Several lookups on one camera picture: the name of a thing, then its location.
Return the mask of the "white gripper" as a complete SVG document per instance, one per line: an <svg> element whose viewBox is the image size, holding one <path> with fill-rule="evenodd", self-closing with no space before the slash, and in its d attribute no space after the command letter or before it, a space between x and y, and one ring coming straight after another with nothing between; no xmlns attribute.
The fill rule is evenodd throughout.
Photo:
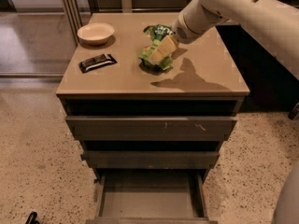
<svg viewBox="0 0 299 224"><path fill-rule="evenodd" d="M149 56L151 64L160 63L164 58L176 51L178 49L178 42L181 44L191 44L202 36L202 33L196 33L187 26L182 15L179 15L173 21L172 32L174 36L167 35Z"/></svg>

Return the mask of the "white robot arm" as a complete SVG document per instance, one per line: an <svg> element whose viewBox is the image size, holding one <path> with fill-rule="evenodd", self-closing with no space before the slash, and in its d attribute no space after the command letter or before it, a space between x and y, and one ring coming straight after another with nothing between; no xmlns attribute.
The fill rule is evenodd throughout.
<svg viewBox="0 0 299 224"><path fill-rule="evenodd" d="M192 0L174 21L189 44L208 29L235 21L294 76L299 63L298 10L277 0ZM209 179L208 211L219 224L298 224L298 126L279 113L248 115L233 133L236 148L224 149Z"/></svg>

